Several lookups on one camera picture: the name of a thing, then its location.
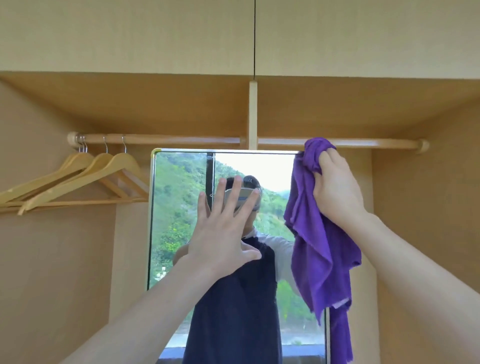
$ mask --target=white sky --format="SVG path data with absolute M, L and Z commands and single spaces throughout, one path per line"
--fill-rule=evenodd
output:
M 290 190 L 294 157 L 295 154 L 215 153 L 219 162 L 251 174 L 263 188 L 275 192 Z

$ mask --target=green foliage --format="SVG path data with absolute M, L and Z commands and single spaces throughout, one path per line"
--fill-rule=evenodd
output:
M 158 274 L 171 269 L 175 252 L 192 236 L 198 194 L 205 189 L 206 162 L 205 153 L 164 152 L 156 155 L 150 287 L 157 283 Z M 215 162 L 215 186 L 220 177 L 237 174 L 244 177 L 232 167 Z M 287 199 L 288 192 L 262 191 L 262 207 L 255 221 L 259 231 L 293 239 L 283 220 Z M 285 281 L 278 283 L 277 305 L 282 326 L 315 321 L 306 304 Z M 191 316 L 190 312 L 185 322 L 189 322 Z

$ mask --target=white shirt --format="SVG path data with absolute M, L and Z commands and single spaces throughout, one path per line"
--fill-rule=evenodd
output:
M 274 251 L 276 281 L 278 282 L 282 279 L 286 280 L 292 288 L 292 291 L 297 296 L 300 296 L 300 292 L 295 284 L 291 268 L 293 242 L 289 242 L 287 239 L 282 238 L 281 236 L 263 234 L 256 228 L 253 228 L 253 230 L 243 238 L 247 239 L 253 237 L 257 237 L 259 242 L 268 245 Z

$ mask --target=upper cabinet panel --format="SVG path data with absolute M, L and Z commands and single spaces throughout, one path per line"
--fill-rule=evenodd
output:
M 0 71 L 253 74 L 254 0 L 2 0 Z
M 480 1 L 256 0 L 257 75 L 480 78 Z

